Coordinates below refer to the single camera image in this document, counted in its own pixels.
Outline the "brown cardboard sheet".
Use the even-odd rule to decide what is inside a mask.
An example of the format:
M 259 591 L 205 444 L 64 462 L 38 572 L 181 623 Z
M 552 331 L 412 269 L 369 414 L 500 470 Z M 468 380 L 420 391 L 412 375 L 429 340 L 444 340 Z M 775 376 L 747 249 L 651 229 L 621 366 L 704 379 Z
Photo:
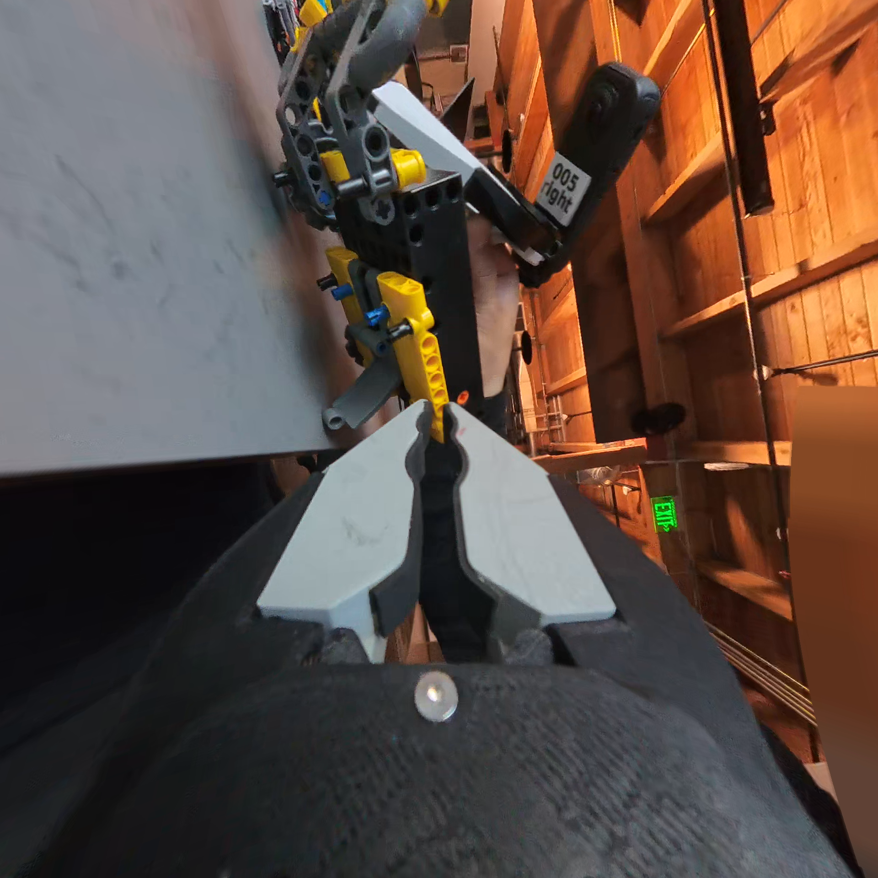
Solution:
M 864 875 L 876 876 L 876 387 L 798 389 L 790 503 L 807 685 L 851 844 Z

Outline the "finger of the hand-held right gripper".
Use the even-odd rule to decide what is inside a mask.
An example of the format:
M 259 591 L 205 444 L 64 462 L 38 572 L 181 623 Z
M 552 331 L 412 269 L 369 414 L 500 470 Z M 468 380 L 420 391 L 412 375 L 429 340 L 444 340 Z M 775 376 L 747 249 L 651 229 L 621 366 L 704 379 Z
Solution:
M 403 147 L 417 151 L 432 171 L 455 174 L 466 205 L 487 220 L 525 266 L 565 264 L 565 188 L 557 185 L 553 161 L 535 199 L 470 152 L 402 84 L 390 81 L 372 93 L 372 113 Z

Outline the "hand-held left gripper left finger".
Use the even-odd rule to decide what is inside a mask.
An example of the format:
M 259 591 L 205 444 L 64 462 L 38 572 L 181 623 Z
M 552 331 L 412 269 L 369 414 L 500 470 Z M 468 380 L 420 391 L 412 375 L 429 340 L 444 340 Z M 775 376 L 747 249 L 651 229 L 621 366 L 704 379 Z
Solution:
M 427 444 L 417 401 L 325 470 L 258 598 L 263 616 L 386 645 L 419 597 Z

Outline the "yellow black brick vehicle model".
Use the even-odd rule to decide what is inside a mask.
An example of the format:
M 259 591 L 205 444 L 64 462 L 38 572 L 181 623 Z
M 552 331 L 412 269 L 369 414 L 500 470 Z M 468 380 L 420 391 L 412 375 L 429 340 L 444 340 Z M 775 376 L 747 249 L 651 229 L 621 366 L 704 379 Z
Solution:
M 462 184 L 372 113 L 373 91 L 398 82 L 425 19 L 447 4 L 262 2 L 280 65 L 274 182 L 308 225 L 342 240 L 318 285 L 341 303 L 346 350 L 363 367 L 323 411 L 331 431 L 360 428 L 397 397 L 429 404 L 441 443 L 445 406 L 477 412 L 485 399 Z

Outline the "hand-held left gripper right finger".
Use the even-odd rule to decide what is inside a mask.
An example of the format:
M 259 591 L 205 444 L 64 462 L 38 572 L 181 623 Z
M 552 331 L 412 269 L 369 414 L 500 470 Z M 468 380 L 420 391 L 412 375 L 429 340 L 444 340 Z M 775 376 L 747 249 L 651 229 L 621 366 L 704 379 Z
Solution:
M 458 555 L 492 602 L 489 639 L 612 618 L 616 604 L 547 472 L 461 406 L 447 406 L 446 415 L 462 460 Z

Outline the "person's right hand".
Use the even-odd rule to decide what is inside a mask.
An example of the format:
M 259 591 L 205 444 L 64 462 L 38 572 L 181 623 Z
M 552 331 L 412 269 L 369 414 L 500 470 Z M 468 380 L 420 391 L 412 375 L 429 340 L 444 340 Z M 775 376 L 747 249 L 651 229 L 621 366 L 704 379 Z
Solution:
M 503 390 L 520 304 L 518 266 L 483 217 L 467 221 L 482 386 L 487 399 Z

